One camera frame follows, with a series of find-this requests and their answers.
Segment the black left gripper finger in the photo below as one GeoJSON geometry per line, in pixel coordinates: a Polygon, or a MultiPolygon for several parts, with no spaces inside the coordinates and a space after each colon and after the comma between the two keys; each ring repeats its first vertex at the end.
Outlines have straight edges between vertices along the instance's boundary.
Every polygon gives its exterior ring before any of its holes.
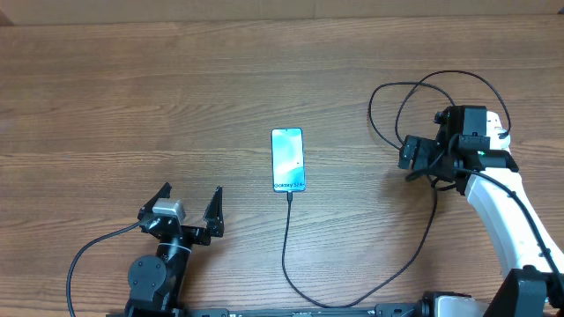
{"type": "Polygon", "coordinates": [[[212,237],[222,238],[224,235],[225,224],[224,224],[224,217],[222,211],[222,204],[223,204],[223,188],[217,187],[204,214],[206,230],[212,237]]]}
{"type": "Polygon", "coordinates": [[[160,190],[157,192],[156,195],[154,195],[147,203],[145,203],[139,210],[138,214],[137,214],[137,219],[138,220],[142,220],[143,217],[147,214],[147,213],[152,213],[152,208],[155,205],[155,203],[160,199],[160,198],[166,198],[168,199],[170,197],[170,193],[172,190],[172,186],[166,182],[161,188],[160,190]]]}

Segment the Samsung Galaxy smartphone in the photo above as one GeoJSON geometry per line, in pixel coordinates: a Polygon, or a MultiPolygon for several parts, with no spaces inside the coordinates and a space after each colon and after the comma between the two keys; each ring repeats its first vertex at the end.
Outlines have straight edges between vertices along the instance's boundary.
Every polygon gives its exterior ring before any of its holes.
{"type": "Polygon", "coordinates": [[[301,128],[271,131],[272,181],[275,192],[306,190],[303,130],[301,128]]]}

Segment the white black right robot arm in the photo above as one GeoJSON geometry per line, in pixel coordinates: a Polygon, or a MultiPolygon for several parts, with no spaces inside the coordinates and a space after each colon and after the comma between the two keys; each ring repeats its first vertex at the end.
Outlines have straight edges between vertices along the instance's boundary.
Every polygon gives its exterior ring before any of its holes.
{"type": "Polygon", "coordinates": [[[455,292],[426,292],[417,316],[541,316],[563,310],[563,253],[532,207],[496,113],[447,107],[433,139],[406,136],[398,166],[411,177],[445,181],[478,213],[501,265],[503,283],[486,304],[455,292]]]}

